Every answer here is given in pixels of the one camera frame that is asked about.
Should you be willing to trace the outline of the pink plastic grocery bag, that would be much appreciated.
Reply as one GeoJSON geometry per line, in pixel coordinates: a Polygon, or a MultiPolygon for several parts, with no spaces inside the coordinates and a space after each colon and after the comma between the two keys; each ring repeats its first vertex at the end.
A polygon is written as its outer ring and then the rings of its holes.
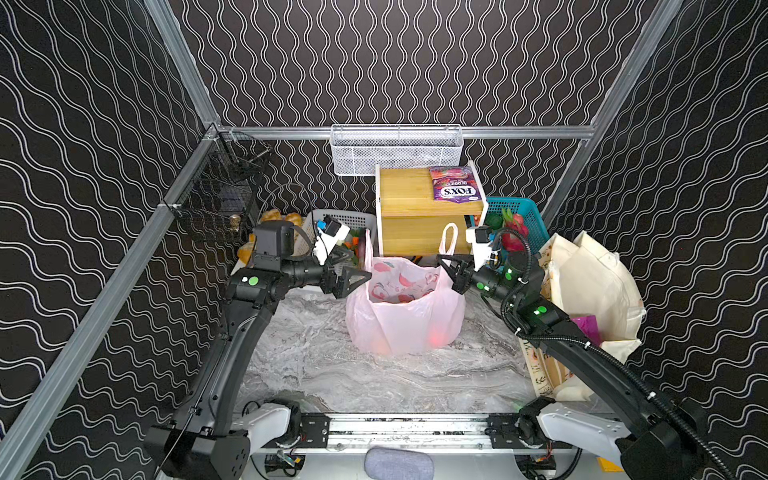
{"type": "Polygon", "coordinates": [[[371,278],[346,299],[346,326],[362,352],[416,354],[443,348],[459,335],[466,299],[447,272],[404,257],[381,257],[365,237],[362,259],[371,278]]]}

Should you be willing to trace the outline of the cream canvas tote bag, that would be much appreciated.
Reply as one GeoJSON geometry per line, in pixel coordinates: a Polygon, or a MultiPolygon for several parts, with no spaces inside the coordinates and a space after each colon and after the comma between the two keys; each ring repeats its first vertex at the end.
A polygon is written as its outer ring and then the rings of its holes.
{"type": "MultiPolygon", "coordinates": [[[[603,343],[624,363],[641,345],[639,329],[646,309],[634,277],[620,256],[587,232],[575,240],[554,234],[540,248],[544,269],[541,293],[572,319],[594,315],[603,343]]],[[[522,340],[526,366],[536,394],[557,401],[587,401],[593,391],[553,355],[522,340]]]]}

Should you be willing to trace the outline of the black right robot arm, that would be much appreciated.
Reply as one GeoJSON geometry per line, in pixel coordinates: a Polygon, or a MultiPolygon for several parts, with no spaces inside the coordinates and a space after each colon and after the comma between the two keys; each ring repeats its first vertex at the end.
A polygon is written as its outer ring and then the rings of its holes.
{"type": "Polygon", "coordinates": [[[521,242],[519,265],[503,264],[498,258],[501,234],[491,234],[484,226],[468,233],[480,238],[470,254],[437,257],[454,291],[474,290],[485,303],[498,301],[496,316],[517,338],[567,367],[618,420],[611,426],[605,418],[570,413],[544,400],[527,429],[533,443],[568,443],[619,465],[631,479],[691,479],[707,467],[734,478],[705,438],[699,405],[689,398],[675,402],[652,388],[541,294],[544,271],[528,241],[521,242]]]}

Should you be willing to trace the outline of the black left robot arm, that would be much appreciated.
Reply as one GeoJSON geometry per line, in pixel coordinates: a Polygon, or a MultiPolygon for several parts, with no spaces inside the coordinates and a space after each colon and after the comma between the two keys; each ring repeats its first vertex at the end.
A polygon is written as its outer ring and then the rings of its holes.
{"type": "Polygon", "coordinates": [[[253,229],[248,263],[228,280],[224,322],[191,393],[171,420],[148,430],[144,449],[156,473],[177,479],[238,479],[252,455],[277,441],[300,441],[300,413],[283,403],[265,403],[235,418],[239,389],[253,352],[279,303],[293,289],[317,286],[345,298],[371,277],[344,265],[349,227],[325,216],[308,234],[284,220],[253,229]]]}

